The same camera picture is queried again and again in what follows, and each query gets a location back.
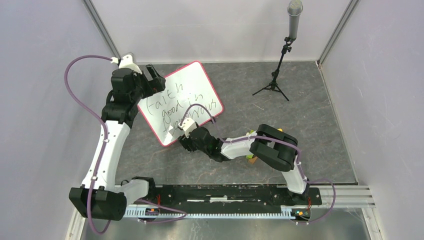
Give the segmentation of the pink framed whiteboard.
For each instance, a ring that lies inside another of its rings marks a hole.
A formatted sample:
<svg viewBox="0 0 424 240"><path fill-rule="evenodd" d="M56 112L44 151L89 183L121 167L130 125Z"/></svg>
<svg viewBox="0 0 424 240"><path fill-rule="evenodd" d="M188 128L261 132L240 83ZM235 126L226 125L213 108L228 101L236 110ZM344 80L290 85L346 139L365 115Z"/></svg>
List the pink framed whiteboard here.
<svg viewBox="0 0 424 240"><path fill-rule="evenodd" d="M178 128L183 116L199 125L224 111L206 70L199 61L191 62L165 76L165 90L139 101L138 109L158 142L167 147L183 132Z"/></svg>

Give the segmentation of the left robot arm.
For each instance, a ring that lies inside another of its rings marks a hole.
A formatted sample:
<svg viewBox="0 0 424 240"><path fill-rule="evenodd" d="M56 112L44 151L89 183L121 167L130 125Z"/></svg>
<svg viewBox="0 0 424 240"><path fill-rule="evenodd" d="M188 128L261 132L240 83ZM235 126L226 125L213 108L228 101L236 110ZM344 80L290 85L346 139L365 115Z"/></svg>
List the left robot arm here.
<svg viewBox="0 0 424 240"><path fill-rule="evenodd" d="M154 179L133 177L116 186L116 172L123 145L132 129L141 99L165 90L166 80L152 64L146 65L151 75L134 67L122 67L112 72L112 89L101 111L99 142L89 171L80 187L72 187L69 200L84 217L119 221L128 205L139 199L145 204L157 198Z"/></svg>

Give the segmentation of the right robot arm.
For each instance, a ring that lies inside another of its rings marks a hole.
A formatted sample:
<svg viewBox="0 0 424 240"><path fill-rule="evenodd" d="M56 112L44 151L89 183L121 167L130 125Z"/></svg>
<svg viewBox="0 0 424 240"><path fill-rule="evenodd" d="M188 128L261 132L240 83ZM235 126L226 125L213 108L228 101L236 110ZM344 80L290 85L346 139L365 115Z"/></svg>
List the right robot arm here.
<svg viewBox="0 0 424 240"><path fill-rule="evenodd" d="M178 141L187 151L201 151L219 163L253 155L282 173L293 203L302 204L309 198L308 178L300 168L301 150L295 137L267 124L244 136L223 139L195 122L183 123L179 128L183 135Z"/></svg>

